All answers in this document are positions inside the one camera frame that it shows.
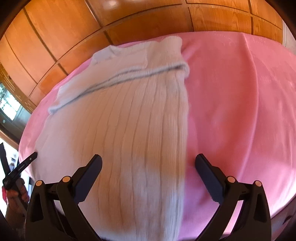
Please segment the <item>person's left hand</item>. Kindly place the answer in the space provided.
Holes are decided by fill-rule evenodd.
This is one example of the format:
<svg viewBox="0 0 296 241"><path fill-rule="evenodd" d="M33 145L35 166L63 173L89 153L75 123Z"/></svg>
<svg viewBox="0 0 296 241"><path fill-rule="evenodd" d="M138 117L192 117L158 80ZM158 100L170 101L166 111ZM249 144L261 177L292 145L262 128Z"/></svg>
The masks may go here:
<svg viewBox="0 0 296 241"><path fill-rule="evenodd" d="M16 190L6 190L6 199L11 209L19 208L19 205L17 204L17 199L25 203L28 203L30 200L24 180L22 178L19 178L18 180L20 183L20 187L17 187Z"/></svg>

